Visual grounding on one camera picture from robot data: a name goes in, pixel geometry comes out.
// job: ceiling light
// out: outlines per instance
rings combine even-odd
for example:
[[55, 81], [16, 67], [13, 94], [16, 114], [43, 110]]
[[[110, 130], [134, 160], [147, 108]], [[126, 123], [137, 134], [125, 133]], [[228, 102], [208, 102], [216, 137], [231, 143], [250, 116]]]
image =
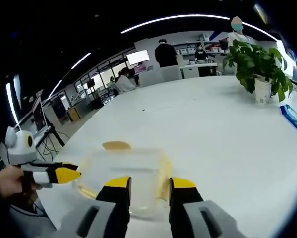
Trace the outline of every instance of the ceiling light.
[[16, 111], [15, 111], [15, 108], [14, 108], [14, 104], [13, 104], [13, 98], [11, 96], [10, 83], [6, 84], [6, 92], [7, 92], [7, 97], [8, 97], [11, 113], [13, 114], [13, 117], [14, 117], [14, 120], [15, 120], [16, 124], [18, 124], [18, 119], [17, 119], [17, 116], [16, 116]]
[[82, 57], [71, 69], [76, 68], [78, 64], [80, 64], [85, 58], [87, 58], [91, 53], [87, 53], [84, 57]]
[[57, 85], [54, 87], [54, 89], [51, 91], [51, 93], [48, 96], [48, 99], [52, 96], [52, 94], [54, 93], [54, 91], [56, 90], [56, 88], [59, 86], [59, 84], [61, 84], [62, 80], [60, 80]]
[[[175, 19], [175, 18], [183, 18], [183, 17], [209, 17], [209, 18], [217, 18], [217, 19], [222, 19], [222, 20], [230, 20], [228, 17], [225, 17], [225, 16], [216, 16], [216, 15], [207, 15], [207, 14], [188, 14], [188, 15], [168, 16], [168, 17], [163, 17], [163, 18], [158, 18], [158, 19], [155, 19], [155, 20], [147, 21], [147, 22], [141, 23], [141, 24], [136, 25], [136, 26], [132, 26], [132, 27], [127, 28], [124, 31], [122, 31], [121, 34], [124, 34], [126, 32], [131, 31], [131, 30], [134, 30], [136, 28], [139, 28], [139, 27], [142, 27], [142, 26], [154, 23], [154, 22], [170, 20], [170, 19]], [[266, 31], [263, 31], [263, 30], [257, 28], [256, 26], [253, 26], [253, 25], [248, 24], [246, 22], [243, 22], [243, 24], [246, 25], [246, 26], [252, 27], [255, 30], [258, 30], [258, 31], [262, 32], [263, 34], [269, 36], [270, 38], [272, 38], [275, 41], [277, 40], [274, 36], [268, 34]]]

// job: table surface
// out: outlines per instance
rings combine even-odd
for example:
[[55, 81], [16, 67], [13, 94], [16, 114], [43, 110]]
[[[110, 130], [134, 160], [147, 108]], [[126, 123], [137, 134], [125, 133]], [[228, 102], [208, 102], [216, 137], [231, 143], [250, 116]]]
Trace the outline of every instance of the table surface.
[[[297, 93], [285, 100], [297, 112]], [[79, 165], [105, 141], [162, 148], [174, 175], [233, 216], [246, 236], [267, 238], [297, 203], [297, 130], [272, 100], [261, 108], [234, 76], [178, 80], [117, 96], [67, 142], [56, 161]], [[38, 191], [57, 229], [79, 199], [72, 184]], [[167, 221], [131, 219], [126, 237], [172, 237]]]
[[181, 66], [180, 69], [184, 69], [184, 68], [202, 68], [202, 67], [218, 67], [217, 63], [198, 63], [198, 64], [190, 64], [190, 65], [186, 65], [186, 66]]

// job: robot ear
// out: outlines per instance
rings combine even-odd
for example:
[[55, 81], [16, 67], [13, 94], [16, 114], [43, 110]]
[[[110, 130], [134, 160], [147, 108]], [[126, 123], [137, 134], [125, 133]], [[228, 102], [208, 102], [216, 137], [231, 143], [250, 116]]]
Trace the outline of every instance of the robot ear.
[[16, 130], [13, 127], [8, 127], [5, 137], [5, 144], [7, 148], [13, 147], [16, 143], [17, 136], [16, 136]]

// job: white flower pot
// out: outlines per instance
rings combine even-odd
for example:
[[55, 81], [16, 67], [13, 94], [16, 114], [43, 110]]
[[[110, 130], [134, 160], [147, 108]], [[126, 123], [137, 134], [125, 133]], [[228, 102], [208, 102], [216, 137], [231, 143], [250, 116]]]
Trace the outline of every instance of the white flower pot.
[[265, 78], [257, 75], [255, 79], [255, 100], [257, 104], [264, 105], [271, 96], [272, 85], [270, 82], [266, 82]]

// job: potted plant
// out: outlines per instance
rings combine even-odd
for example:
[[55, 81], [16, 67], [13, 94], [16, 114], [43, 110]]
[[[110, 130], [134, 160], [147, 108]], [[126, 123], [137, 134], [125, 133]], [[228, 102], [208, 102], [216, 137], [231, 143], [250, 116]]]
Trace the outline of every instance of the potted plant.
[[283, 62], [283, 56], [276, 48], [266, 51], [261, 46], [234, 40], [229, 50], [223, 60], [223, 68], [227, 64], [229, 67], [236, 64], [237, 79], [248, 92], [255, 91], [257, 103], [266, 103], [276, 93], [281, 102], [286, 91], [289, 90], [289, 94], [292, 92], [290, 79], [276, 65], [276, 60], [280, 64]]

